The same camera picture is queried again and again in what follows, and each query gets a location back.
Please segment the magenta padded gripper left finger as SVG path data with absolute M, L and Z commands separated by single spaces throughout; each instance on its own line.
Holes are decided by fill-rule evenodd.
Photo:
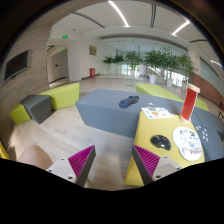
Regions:
M 57 160 L 47 171 L 84 187 L 95 156 L 95 146 L 92 145 L 69 158 Z

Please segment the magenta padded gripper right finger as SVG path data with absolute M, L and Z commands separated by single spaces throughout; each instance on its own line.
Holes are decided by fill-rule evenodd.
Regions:
M 131 183 L 144 186 L 181 170 L 167 155 L 158 156 L 144 148 L 132 146 L 133 166 Z

